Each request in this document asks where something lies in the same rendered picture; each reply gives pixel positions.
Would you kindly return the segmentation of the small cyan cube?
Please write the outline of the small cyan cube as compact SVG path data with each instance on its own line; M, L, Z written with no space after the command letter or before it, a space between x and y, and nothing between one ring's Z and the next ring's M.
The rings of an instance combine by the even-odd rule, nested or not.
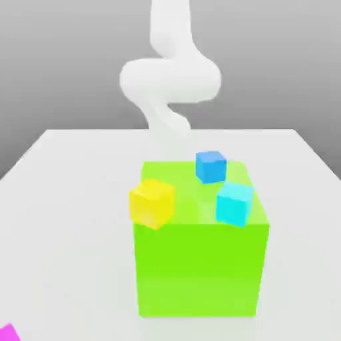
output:
M245 227L252 210L252 186L226 181L216 196L216 220Z

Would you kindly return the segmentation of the large green box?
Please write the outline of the large green box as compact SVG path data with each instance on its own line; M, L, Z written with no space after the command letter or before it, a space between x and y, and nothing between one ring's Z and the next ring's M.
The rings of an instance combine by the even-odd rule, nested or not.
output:
M270 229L260 199L233 226L215 219L220 185L202 184L193 162L145 162L141 178L175 186L176 208L158 230L133 226L140 316L254 316Z

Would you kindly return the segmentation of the small yellow cube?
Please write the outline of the small yellow cube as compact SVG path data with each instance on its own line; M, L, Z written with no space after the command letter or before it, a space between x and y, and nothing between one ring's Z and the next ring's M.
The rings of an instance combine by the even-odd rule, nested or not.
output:
M158 230L175 212L175 186L147 178L129 192L133 222Z

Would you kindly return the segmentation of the small magenta cube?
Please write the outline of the small magenta cube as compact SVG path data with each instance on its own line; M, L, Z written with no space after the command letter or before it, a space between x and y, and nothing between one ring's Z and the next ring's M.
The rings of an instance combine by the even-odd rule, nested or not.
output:
M12 324L0 328L0 341L21 341Z

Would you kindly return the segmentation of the small blue cube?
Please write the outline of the small blue cube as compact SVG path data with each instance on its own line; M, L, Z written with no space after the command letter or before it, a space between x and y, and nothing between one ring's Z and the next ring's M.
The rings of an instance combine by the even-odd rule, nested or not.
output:
M202 184L226 180L227 159L218 151L196 153L195 174Z

